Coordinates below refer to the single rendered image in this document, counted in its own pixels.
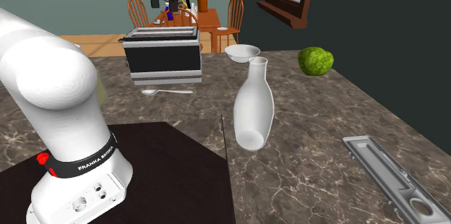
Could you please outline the white bowl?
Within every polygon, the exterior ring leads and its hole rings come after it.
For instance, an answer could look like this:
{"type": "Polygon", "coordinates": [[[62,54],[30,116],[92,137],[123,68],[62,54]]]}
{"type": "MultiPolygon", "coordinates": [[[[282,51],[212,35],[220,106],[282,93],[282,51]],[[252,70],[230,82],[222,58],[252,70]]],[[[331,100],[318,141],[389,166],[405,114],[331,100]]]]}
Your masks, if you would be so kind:
{"type": "Polygon", "coordinates": [[[224,49],[228,58],[236,63],[248,63],[260,54],[260,49],[247,44],[236,44],[224,49]]]}

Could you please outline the green lettuce head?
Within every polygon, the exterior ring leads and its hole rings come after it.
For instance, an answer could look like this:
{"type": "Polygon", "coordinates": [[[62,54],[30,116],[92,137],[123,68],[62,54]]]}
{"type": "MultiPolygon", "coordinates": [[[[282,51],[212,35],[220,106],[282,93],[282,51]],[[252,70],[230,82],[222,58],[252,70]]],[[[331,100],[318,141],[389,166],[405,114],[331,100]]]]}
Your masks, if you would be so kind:
{"type": "Polygon", "coordinates": [[[334,57],[320,47],[308,47],[299,51],[298,64],[302,72],[308,76],[321,76],[329,72],[334,63],[334,57]]]}

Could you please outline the orange wooden dining table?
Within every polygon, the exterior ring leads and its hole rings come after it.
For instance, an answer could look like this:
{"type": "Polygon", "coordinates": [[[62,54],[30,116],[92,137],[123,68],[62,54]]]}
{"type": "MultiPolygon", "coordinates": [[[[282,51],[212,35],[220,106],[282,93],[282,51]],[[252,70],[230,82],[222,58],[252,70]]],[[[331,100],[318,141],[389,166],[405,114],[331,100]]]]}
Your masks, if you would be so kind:
{"type": "MultiPolygon", "coordinates": [[[[190,6],[189,9],[196,17],[198,21],[198,29],[201,32],[211,33],[211,52],[217,53],[219,51],[217,44],[217,28],[220,27],[220,20],[215,9],[208,7],[207,0],[197,0],[197,4],[190,6]]],[[[164,11],[158,15],[154,21],[152,21],[150,27],[163,27],[162,16],[164,11]]]]}

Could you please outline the white vase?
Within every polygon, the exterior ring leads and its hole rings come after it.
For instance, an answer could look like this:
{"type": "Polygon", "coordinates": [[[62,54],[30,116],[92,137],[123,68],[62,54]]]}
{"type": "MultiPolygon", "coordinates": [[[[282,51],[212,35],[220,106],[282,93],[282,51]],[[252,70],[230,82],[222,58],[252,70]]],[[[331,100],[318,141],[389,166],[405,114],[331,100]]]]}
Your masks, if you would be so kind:
{"type": "Polygon", "coordinates": [[[266,58],[259,56],[249,62],[247,79],[233,107],[236,142],[249,151],[265,146],[274,117],[275,104],[266,79],[267,63],[266,58]]]}

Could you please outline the silver and black toaster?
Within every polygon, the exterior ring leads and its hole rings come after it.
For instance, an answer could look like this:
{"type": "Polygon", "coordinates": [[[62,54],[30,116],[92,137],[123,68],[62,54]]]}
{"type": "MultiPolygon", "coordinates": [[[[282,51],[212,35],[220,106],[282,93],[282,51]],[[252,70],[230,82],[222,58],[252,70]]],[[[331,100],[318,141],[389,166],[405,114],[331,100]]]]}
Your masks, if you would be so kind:
{"type": "Polygon", "coordinates": [[[136,27],[119,42],[135,85],[202,81],[202,56],[196,26],[136,27]]]}

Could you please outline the dark robot stand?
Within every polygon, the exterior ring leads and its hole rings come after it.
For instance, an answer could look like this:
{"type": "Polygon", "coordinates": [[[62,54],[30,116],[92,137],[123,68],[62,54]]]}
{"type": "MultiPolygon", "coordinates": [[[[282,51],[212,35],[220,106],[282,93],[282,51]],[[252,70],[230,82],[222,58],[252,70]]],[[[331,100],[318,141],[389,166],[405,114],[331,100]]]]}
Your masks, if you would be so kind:
{"type": "Polygon", "coordinates": [[[166,122],[116,124],[126,198],[89,224],[236,224],[228,164],[166,122]]]}

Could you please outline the long grey metal tray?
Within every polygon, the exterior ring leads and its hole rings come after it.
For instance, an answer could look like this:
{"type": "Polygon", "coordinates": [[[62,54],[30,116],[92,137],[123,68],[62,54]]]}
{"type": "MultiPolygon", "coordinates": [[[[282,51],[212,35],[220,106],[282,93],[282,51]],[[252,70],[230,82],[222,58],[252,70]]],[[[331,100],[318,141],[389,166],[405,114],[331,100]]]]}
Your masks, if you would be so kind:
{"type": "Polygon", "coordinates": [[[370,136],[344,137],[343,144],[407,223],[451,224],[451,213],[370,136]]]}

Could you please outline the silver spoon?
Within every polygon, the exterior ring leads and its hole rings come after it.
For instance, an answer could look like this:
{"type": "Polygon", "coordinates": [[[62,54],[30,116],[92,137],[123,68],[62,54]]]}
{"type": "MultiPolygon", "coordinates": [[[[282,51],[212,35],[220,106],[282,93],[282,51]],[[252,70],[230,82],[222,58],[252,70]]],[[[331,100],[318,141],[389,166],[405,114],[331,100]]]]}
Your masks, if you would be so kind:
{"type": "Polygon", "coordinates": [[[192,90],[142,90],[142,94],[144,95],[155,95],[159,92],[170,92],[170,93],[179,93],[179,94],[192,94],[192,90]]]}

